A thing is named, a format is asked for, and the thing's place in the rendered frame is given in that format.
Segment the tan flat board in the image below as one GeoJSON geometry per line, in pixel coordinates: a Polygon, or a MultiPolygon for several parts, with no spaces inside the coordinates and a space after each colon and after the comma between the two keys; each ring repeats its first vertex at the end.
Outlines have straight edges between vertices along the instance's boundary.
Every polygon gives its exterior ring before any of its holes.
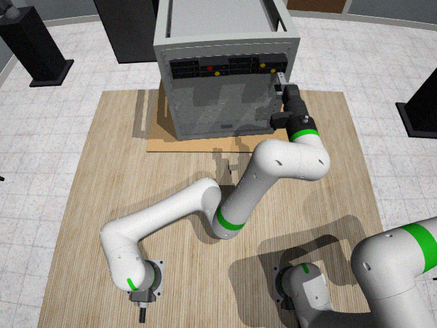
{"type": "Polygon", "coordinates": [[[146,152],[253,153],[265,139],[289,142],[285,128],[272,134],[178,140],[161,78],[146,152]]]}

